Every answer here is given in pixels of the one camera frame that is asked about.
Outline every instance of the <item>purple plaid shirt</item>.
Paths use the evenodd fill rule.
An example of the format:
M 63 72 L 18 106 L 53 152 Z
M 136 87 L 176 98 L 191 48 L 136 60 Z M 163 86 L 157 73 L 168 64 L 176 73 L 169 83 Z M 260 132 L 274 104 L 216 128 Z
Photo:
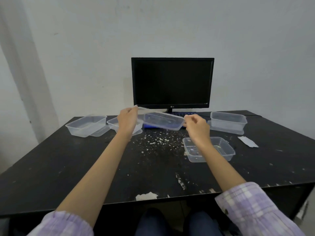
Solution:
M 246 235 L 304 235 L 254 182 L 246 182 L 216 197 L 221 210 Z M 53 211 L 29 235 L 92 236 L 91 226 L 77 215 Z

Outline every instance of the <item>table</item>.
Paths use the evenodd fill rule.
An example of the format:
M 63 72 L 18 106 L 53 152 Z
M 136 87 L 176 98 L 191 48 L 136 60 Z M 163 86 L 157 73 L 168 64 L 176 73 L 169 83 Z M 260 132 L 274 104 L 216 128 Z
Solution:
M 236 152 L 231 165 L 293 218 L 314 187 L 315 140 L 249 111 L 229 112 L 246 115 L 244 136 L 259 148 L 246 146 L 235 134 L 211 131 L 211 136 L 226 139 Z M 210 112 L 200 115 L 210 119 Z M 56 209 L 115 134 L 110 130 L 101 137 L 81 138 L 62 126 L 0 175 L 0 217 Z M 104 204 L 133 202 L 149 192 L 166 200 L 221 192 L 207 164 L 191 163 L 185 156 L 182 139 L 187 136 L 185 129 L 144 129 L 133 136 Z

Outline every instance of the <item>blue keyboard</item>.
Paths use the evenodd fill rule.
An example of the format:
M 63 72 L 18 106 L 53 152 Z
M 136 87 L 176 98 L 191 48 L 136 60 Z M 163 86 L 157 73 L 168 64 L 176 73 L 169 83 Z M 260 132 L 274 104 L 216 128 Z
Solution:
M 197 112 L 172 112 L 170 114 L 176 115 L 176 116 L 180 116 L 180 117 L 184 117 L 185 115 L 197 114 Z M 143 124 L 143 128 L 144 129 L 146 129 L 146 128 L 148 129 L 148 128 L 158 128 L 158 127 L 153 127 L 151 125 Z

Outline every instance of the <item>monitor screen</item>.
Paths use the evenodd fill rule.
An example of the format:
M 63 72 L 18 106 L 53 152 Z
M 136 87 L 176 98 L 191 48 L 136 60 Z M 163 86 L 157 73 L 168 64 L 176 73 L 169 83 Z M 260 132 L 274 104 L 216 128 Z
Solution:
M 132 58 L 134 103 L 155 108 L 208 107 L 213 58 Z

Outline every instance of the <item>hand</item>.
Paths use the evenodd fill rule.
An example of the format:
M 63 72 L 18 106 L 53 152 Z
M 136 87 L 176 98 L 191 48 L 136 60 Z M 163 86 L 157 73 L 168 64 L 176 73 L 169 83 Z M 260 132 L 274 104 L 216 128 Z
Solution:
M 138 106 L 121 110 L 120 114 L 117 116 L 119 123 L 118 133 L 130 139 L 132 132 L 135 129 L 137 118 Z
M 212 145 L 210 141 L 210 126 L 206 120 L 197 114 L 185 115 L 184 127 L 188 131 L 191 140 L 198 148 Z

